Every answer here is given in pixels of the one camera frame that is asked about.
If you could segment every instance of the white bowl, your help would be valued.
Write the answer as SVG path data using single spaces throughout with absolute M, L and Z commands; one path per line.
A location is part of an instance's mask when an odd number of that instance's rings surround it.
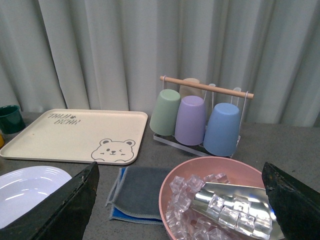
M 0 229 L 12 223 L 50 194 L 71 176 L 53 166 L 32 166 L 0 176 Z

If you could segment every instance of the wooden handle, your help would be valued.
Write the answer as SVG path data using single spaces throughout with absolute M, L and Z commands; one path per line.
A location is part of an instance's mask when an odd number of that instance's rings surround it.
M 221 87 L 217 87 L 217 86 L 209 86 L 209 85 L 195 83 L 195 82 L 191 82 L 191 81 L 183 81 L 180 79 L 175 79 L 175 78 L 167 77 L 167 76 L 165 77 L 164 81 L 168 82 L 168 83 L 184 85 L 184 86 L 188 86 L 188 87 L 192 87 L 192 88 L 196 88 L 196 89 L 202 89 L 202 90 L 206 90 L 206 91 L 210 91 L 210 92 L 226 94 L 226 95 L 240 97 L 240 98 L 245 98 L 245 97 L 247 99 L 254 98 L 253 93 L 246 93 L 243 91 L 234 91 L 234 90 L 230 90 L 230 89 L 226 89 L 226 88 L 221 88 Z

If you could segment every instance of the plastic cup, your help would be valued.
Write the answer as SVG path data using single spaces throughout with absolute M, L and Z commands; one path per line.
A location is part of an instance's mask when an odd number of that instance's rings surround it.
M 17 105 L 0 107 L 0 130 L 4 134 L 14 134 L 26 127 Z
M 175 90 L 164 89 L 159 93 L 149 124 L 153 132 L 162 136 L 175 133 L 180 102 L 180 94 Z
M 4 144 L 5 144 L 5 141 L 0 134 L 0 148 L 2 148 Z
M 196 83 L 196 84 L 200 83 L 200 81 L 196 78 L 186 78 L 186 79 L 183 79 L 183 81 Z M 180 85 L 179 93 L 180 93 L 181 99 L 183 99 L 186 96 L 198 96 L 200 98 L 203 97 L 201 89 L 191 87 L 191 86 Z
M 180 103 L 175 123 L 175 139 L 188 146 L 204 141 L 206 131 L 206 106 L 199 96 L 185 96 Z
M 211 154 L 229 157 L 235 153 L 240 130 L 239 108 L 231 103 L 215 105 L 208 121 L 203 146 Z

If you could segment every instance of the yellow object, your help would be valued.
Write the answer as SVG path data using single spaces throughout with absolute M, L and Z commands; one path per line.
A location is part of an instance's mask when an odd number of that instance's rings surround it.
M 0 134 L 0 148 L 2 148 L 2 146 L 5 144 L 4 139 L 2 138 L 1 134 Z

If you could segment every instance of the curtain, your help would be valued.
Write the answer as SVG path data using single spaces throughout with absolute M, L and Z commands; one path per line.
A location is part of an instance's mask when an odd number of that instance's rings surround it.
M 245 122 L 320 127 L 320 0 L 0 0 L 1 106 L 150 116 L 179 90 L 163 75 L 253 93 Z

